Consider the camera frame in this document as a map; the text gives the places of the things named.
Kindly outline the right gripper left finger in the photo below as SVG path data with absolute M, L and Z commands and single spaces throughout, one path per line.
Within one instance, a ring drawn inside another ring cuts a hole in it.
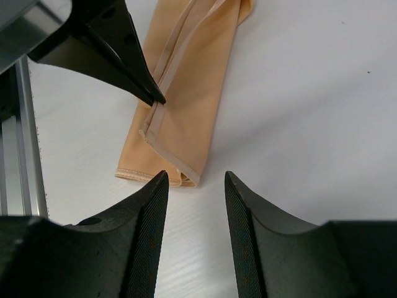
M 153 297 L 168 192 L 162 171 L 76 225 L 1 217 L 1 296 Z

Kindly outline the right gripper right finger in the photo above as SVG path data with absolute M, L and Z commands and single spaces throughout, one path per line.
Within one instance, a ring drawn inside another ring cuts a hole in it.
M 314 225 L 225 174 L 240 297 L 395 297 L 396 222 Z

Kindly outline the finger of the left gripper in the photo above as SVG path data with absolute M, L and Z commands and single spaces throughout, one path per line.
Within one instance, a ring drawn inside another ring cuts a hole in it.
M 146 104 L 164 104 L 146 64 L 125 1 L 73 1 L 69 25 L 73 37 L 91 52 L 84 73 L 127 91 Z
M 69 20 L 28 54 L 34 62 L 90 76 L 133 94 L 147 105 L 155 102 L 155 83 L 130 18 Z

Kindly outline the orange cloth napkin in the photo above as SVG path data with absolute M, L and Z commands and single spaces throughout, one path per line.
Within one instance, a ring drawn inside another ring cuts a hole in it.
M 235 32 L 253 7 L 240 0 L 157 3 L 143 52 L 166 102 L 137 105 L 116 177 L 147 182 L 164 170 L 171 186 L 197 186 Z

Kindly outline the aluminium front rail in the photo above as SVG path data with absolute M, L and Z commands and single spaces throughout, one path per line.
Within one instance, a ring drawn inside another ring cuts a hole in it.
M 1 1 L 1 215 L 48 216 L 27 54 L 71 1 Z

